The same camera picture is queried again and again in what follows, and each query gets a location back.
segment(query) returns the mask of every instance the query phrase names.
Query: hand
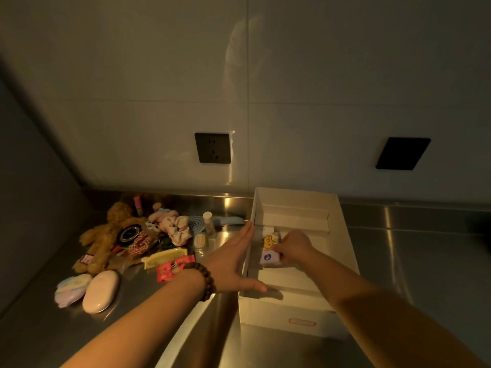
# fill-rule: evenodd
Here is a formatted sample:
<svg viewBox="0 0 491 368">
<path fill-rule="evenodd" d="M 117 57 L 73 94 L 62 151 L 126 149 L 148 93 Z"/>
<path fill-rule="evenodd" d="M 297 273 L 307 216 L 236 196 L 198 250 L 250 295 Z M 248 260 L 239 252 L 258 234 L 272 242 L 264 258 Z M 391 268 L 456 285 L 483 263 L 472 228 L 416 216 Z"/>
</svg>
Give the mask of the hand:
<svg viewBox="0 0 491 368">
<path fill-rule="evenodd" d="M 210 272 L 217 293 L 237 291 L 266 292 L 266 284 L 257 279 L 243 278 L 242 265 L 246 258 L 254 225 L 247 222 L 239 233 L 205 257 L 203 265 Z"/>
<path fill-rule="evenodd" d="M 281 243 L 273 245 L 271 249 L 281 254 L 281 262 L 284 265 L 299 263 L 306 255 L 315 251 L 310 239 L 299 229 L 287 233 Z"/>
</svg>

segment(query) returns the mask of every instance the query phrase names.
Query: white box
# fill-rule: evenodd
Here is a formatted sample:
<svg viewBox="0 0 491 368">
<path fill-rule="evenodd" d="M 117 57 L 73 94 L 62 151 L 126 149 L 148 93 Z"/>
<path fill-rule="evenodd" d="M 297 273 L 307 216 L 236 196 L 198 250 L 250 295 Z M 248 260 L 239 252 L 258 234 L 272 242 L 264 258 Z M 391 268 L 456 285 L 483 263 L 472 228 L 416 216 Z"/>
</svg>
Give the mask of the white box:
<svg viewBox="0 0 491 368">
<path fill-rule="evenodd" d="M 314 282 L 295 267 L 262 268 L 262 226 L 273 226 L 284 237 L 302 229 L 312 245 L 359 274 L 348 229 L 337 195 L 257 187 L 251 221 L 256 233 L 242 269 L 271 288 L 265 295 L 239 293 L 241 324 L 343 339 L 347 328 Z"/>
</svg>

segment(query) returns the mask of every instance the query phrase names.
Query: black wall plate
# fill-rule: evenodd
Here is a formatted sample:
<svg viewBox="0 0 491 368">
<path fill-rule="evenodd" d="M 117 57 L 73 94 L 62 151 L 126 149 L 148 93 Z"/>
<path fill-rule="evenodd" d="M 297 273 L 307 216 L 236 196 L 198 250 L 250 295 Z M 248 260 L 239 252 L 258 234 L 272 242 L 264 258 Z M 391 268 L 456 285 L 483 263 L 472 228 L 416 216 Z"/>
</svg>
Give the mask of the black wall plate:
<svg viewBox="0 0 491 368">
<path fill-rule="evenodd" d="M 200 163 L 230 164 L 230 136 L 228 133 L 195 133 Z"/>
<path fill-rule="evenodd" d="M 430 142 L 430 138 L 390 137 L 378 159 L 376 168 L 413 170 Z"/>
</svg>

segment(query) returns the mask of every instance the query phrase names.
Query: stainless steel counter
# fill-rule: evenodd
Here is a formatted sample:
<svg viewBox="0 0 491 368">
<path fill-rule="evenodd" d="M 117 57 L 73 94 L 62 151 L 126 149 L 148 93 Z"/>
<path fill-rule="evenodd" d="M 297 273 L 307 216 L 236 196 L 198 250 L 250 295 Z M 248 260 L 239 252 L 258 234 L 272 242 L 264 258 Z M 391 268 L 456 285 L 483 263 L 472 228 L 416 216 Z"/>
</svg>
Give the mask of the stainless steel counter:
<svg viewBox="0 0 491 368">
<path fill-rule="evenodd" d="M 111 198 L 102 203 L 100 193 L 95 196 L 98 208 L 108 208 Z M 252 199 L 230 196 L 174 195 L 169 201 L 169 208 L 185 214 L 211 210 L 245 218 L 252 204 Z M 347 202 L 342 206 L 362 276 L 399 293 L 491 364 L 491 252 L 482 236 L 491 226 L 491 214 L 414 204 Z M 95 214 L 83 229 L 103 222 L 104 216 Z M 3 314 L 0 367 L 60 366 L 162 286 L 155 271 L 136 266 L 123 274 L 114 303 L 103 313 L 85 314 L 80 303 L 58 309 L 53 301 L 55 286 L 72 275 L 71 265 L 84 252 L 77 243 L 83 229 Z M 225 228 L 217 245 L 237 229 Z M 371 366 L 352 339 L 340 342 L 240 325 L 235 294 L 216 295 L 201 303 L 154 364 L 157 361 L 159 368 Z"/>
</svg>

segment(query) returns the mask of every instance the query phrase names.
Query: black round compact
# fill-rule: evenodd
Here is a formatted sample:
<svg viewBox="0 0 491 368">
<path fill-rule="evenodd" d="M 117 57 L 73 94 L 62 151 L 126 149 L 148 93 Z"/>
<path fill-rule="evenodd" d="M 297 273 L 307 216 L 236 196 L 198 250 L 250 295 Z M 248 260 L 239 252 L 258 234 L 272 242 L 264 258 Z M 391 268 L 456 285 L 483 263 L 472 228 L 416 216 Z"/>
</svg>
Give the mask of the black round compact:
<svg viewBox="0 0 491 368">
<path fill-rule="evenodd" d="M 140 225 L 131 225 L 127 228 L 122 229 L 118 237 L 116 239 L 118 245 L 122 248 L 129 247 L 133 244 L 133 241 L 137 238 L 137 236 L 141 233 Z"/>
</svg>

